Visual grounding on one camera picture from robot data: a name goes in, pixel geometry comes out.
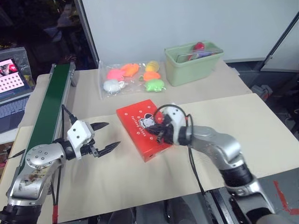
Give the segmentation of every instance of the pink toy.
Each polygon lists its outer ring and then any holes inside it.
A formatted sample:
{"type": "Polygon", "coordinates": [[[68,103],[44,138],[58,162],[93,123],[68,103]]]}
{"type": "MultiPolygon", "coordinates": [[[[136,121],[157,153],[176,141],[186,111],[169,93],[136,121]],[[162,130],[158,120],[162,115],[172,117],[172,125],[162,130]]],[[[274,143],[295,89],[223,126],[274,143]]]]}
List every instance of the pink toy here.
{"type": "Polygon", "coordinates": [[[107,79],[117,79],[117,81],[123,81],[123,75],[126,71],[120,69],[111,69],[107,74],[107,79]]]}

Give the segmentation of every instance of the laptop screen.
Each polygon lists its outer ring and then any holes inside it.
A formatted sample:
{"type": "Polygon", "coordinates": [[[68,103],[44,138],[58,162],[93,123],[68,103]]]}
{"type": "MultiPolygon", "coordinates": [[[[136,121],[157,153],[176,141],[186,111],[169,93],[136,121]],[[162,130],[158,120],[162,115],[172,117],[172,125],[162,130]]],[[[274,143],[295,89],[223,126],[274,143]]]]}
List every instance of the laptop screen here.
{"type": "Polygon", "coordinates": [[[30,92],[31,88],[14,60],[0,61],[0,101],[30,92]]]}

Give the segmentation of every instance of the red cardboard box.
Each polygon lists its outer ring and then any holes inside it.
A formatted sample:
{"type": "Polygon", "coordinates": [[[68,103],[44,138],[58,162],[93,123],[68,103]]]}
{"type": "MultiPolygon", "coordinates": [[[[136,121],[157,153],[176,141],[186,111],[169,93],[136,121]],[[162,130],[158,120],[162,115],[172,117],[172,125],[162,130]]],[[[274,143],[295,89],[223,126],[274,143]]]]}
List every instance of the red cardboard box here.
{"type": "MultiPolygon", "coordinates": [[[[153,114],[157,110],[154,103],[148,99],[116,110],[116,114],[129,133],[141,157],[145,162],[171,145],[157,142],[157,136],[148,133],[145,128],[154,125],[153,114]]],[[[156,120],[162,120],[159,112],[156,120]]]]}

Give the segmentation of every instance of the green conveyor belt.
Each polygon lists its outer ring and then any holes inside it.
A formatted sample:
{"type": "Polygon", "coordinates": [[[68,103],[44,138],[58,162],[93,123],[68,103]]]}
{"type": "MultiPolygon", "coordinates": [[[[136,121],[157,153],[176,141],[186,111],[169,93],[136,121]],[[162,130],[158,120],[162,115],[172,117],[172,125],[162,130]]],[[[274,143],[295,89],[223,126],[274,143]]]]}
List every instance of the green conveyor belt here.
{"type": "MultiPolygon", "coordinates": [[[[55,67],[26,153],[34,146],[50,144],[53,141],[57,118],[61,112],[61,103],[69,68],[70,64],[62,64],[55,67]]],[[[19,173],[22,171],[23,167],[24,163],[22,164],[19,173]]]]}

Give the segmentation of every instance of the orange toy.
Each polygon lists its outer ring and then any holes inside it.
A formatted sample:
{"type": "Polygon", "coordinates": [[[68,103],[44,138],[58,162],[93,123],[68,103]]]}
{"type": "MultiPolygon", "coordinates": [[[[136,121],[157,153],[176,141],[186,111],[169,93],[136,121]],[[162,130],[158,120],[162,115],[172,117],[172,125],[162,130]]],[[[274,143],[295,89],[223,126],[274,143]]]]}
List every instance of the orange toy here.
{"type": "Polygon", "coordinates": [[[147,71],[143,75],[144,81],[149,81],[149,80],[152,80],[154,78],[161,78],[161,76],[160,76],[159,73],[154,72],[154,71],[147,71]]]}
{"type": "Polygon", "coordinates": [[[126,72],[123,76],[132,77],[138,72],[139,65],[134,63],[125,64],[124,66],[122,66],[121,70],[126,72]]]}

